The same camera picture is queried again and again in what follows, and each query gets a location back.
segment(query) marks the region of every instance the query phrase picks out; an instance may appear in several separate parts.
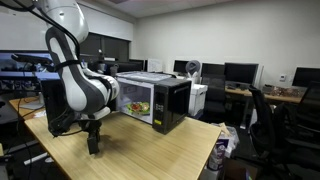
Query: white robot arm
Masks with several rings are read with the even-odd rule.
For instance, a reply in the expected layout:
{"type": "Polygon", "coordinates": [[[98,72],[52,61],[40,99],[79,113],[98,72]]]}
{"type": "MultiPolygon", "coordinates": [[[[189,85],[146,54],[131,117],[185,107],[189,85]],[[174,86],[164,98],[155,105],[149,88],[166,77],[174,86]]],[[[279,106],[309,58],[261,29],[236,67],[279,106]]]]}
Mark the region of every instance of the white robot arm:
{"type": "MultiPolygon", "coordinates": [[[[29,11],[33,14],[35,12],[31,8],[36,7],[41,16],[35,15],[46,20],[48,30],[45,40],[48,50],[64,85],[69,107],[81,114],[80,121],[86,120],[86,124],[82,127],[88,128],[90,123],[94,124],[92,120],[99,120],[108,115],[110,109],[106,105],[118,95],[119,84],[111,76],[104,76],[81,67],[78,60],[79,43],[86,39],[89,29],[76,1],[0,0],[1,5],[14,10],[29,11]]],[[[61,123],[56,123],[56,126],[52,127],[49,123],[49,130],[54,136],[67,132],[74,120],[60,121],[61,123]]],[[[100,125],[101,123],[97,121],[90,132],[84,131],[89,132],[90,138],[90,133],[97,134],[100,125]]]]}

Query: ceiling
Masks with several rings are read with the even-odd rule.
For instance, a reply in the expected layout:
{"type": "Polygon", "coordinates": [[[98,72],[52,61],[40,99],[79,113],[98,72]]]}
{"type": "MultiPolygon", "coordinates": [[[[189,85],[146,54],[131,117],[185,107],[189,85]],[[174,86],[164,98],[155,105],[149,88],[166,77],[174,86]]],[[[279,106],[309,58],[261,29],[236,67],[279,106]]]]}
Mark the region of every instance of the ceiling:
{"type": "Polygon", "coordinates": [[[94,0],[136,18],[208,6],[231,0],[94,0]]]}

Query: food inside microwave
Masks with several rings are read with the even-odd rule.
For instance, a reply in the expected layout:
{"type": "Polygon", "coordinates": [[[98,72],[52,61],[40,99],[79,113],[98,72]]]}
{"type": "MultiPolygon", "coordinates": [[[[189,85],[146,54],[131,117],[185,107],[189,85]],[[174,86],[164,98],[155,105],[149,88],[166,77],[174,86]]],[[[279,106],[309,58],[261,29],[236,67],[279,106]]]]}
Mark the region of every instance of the food inside microwave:
{"type": "Polygon", "coordinates": [[[150,104],[148,102],[132,102],[126,105],[131,113],[137,113],[141,115],[150,114],[150,104]]]}

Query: microwave window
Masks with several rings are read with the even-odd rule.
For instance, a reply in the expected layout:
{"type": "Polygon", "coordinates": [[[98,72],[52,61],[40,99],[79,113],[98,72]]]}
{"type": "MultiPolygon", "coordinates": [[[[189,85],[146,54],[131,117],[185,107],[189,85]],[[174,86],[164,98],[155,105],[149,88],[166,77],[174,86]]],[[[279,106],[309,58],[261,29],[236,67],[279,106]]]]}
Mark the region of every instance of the microwave window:
{"type": "Polygon", "coordinates": [[[189,89],[188,87],[176,89],[173,93],[173,113],[172,121],[179,121],[188,113],[188,98],[189,98],[189,89]]]}

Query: microwave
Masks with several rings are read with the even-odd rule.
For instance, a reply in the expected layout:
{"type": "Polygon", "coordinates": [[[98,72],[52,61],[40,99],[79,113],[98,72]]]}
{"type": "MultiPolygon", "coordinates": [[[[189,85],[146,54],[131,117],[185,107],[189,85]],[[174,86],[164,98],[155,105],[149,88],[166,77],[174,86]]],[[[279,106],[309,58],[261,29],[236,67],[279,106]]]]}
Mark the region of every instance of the microwave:
{"type": "Polygon", "coordinates": [[[168,133],[188,115],[191,81],[148,72],[117,73],[117,81],[117,110],[160,133],[168,133]]]}

